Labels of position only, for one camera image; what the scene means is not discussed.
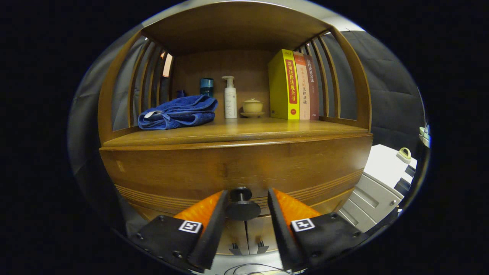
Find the white appliance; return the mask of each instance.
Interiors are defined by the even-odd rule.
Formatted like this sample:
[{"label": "white appliance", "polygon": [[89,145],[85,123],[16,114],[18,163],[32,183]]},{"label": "white appliance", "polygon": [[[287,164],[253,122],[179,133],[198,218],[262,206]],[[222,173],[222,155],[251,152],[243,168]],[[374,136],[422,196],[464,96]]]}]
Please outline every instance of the white appliance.
[{"label": "white appliance", "polygon": [[401,179],[411,184],[406,170],[416,170],[417,160],[404,163],[398,151],[384,145],[372,146],[360,181],[338,214],[361,232],[366,232],[387,216],[404,196],[394,187]]}]

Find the white drawer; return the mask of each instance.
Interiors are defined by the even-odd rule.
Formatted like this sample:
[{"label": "white drawer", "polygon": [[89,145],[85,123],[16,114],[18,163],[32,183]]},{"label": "white drawer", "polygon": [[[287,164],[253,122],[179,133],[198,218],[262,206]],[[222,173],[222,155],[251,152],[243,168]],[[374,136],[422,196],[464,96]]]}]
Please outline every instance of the white drawer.
[{"label": "white drawer", "polygon": [[376,223],[380,222],[399,204],[402,198],[381,184],[362,175],[350,200],[367,213]]},{"label": "white drawer", "polygon": [[367,213],[360,209],[360,207],[358,207],[350,199],[348,199],[343,207],[338,211],[338,215],[349,221],[361,232],[366,232],[377,224],[369,215],[367,215]]}]

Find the cup lid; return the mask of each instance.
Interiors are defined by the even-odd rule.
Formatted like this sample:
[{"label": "cup lid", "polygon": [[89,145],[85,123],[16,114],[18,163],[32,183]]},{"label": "cup lid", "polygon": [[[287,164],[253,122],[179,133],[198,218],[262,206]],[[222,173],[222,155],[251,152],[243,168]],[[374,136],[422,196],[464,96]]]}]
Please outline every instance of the cup lid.
[{"label": "cup lid", "polygon": [[252,98],[252,99],[248,99],[247,101],[244,101],[243,103],[247,103],[247,102],[261,102],[261,101]]}]

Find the folded towel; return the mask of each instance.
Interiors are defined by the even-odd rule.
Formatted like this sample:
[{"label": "folded towel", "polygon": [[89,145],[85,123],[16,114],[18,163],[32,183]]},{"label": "folded towel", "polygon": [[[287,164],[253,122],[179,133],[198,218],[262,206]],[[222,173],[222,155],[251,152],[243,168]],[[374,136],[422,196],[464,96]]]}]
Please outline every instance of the folded towel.
[{"label": "folded towel", "polygon": [[214,120],[217,99],[205,94],[180,97],[150,108],[139,115],[143,130],[168,130],[198,126]]}]

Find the wooden shelf board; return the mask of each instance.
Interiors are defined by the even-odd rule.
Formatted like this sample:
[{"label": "wooden shelf board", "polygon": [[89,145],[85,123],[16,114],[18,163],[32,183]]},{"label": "wooden shelf board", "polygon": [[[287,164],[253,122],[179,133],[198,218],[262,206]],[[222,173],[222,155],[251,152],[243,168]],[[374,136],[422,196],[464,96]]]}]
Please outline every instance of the wooden shelf board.
[{"label": "wooden shelf board", "polygon": [[192,8],[155,22],[142,34],[172,55],[225,50],[295,49],[326,31],[327,23],[302,12],[263,2],[229,1]]},{"label": "wooden shelf board", "polygon": [[140,130],[104,143],[104,147],[147,146],[306,138],[367,133],[367,129],[320,120],[286,120],[273,117],[214,120],[201,126],[171,130]]}]

